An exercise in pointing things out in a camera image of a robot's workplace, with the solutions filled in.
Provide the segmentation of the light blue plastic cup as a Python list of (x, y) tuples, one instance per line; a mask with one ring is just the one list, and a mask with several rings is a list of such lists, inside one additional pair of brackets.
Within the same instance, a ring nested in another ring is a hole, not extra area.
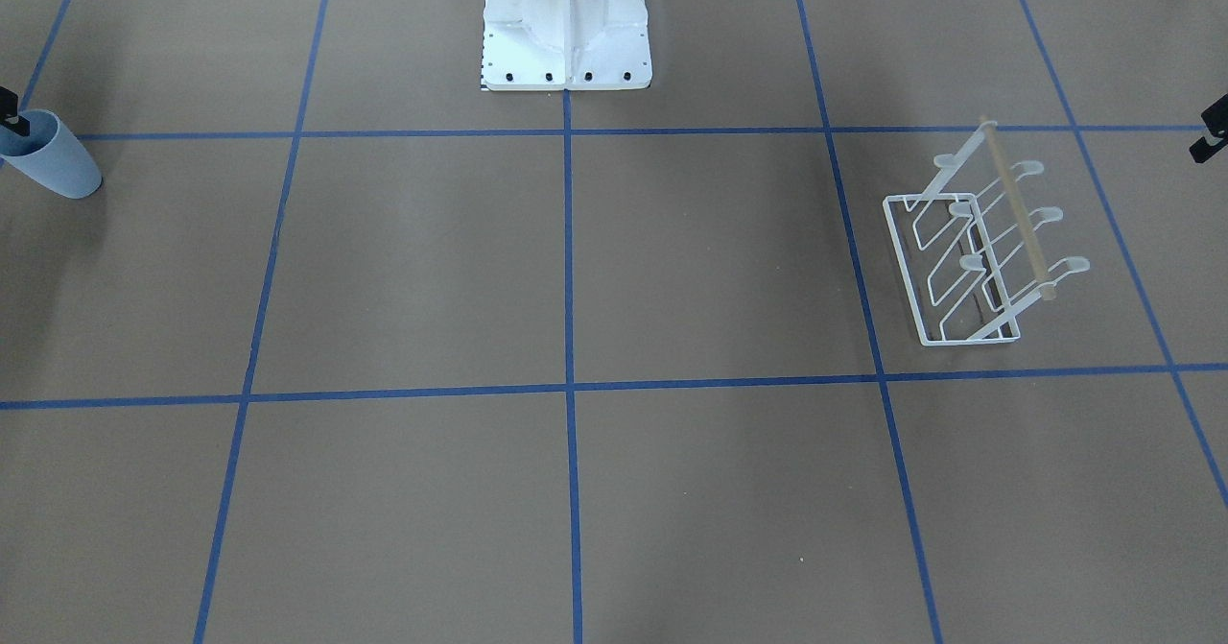
[(68, 125), (45, 109), (22, 111), (27, 135), (4, 122), (1, 155), (18, 172), (61, 197), (79, 202), (102, 186), (104, 175)]

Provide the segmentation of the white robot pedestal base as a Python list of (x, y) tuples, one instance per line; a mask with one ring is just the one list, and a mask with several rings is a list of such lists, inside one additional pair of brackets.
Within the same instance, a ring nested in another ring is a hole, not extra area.
[(646, 0), (484, 2), (483, 88), (640, 90), (653, 81)]

